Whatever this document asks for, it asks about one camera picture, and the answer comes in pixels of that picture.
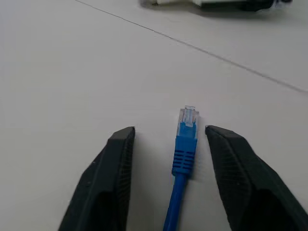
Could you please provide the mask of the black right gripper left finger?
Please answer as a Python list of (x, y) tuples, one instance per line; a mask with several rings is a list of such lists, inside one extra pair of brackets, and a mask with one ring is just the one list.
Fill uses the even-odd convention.
[(58, 231), (126, 231), (135, 128), (116, 131), (81, 175)]

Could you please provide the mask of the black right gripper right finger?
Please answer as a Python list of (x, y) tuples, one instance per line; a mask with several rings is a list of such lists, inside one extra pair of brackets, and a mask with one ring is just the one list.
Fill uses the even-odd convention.
[(231, 231), (308, 231), (308, 214), (280, 176), (234, 131), (206, 126)]

